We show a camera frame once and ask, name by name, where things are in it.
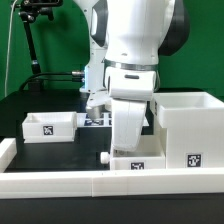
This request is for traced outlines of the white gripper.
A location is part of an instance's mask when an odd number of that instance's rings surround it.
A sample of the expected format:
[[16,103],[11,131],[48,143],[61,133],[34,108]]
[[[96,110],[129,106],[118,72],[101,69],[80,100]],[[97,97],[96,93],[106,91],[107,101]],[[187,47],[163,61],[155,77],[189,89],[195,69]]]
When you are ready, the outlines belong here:
[[147,102],[112,100],[112,147],[135,151],[138,147]]

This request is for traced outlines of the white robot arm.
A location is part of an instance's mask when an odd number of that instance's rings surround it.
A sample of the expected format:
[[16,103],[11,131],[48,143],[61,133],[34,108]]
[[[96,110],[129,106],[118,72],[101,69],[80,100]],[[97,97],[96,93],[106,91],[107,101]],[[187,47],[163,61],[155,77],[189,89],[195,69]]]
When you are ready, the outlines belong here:
[[90,60],[83,92],[91,119],[106,104],[112,110],[112,148],[134,151],[147,103],[159,87],[161,55],[187,41],[190,22],[184,0],[73,0],[89,28]]

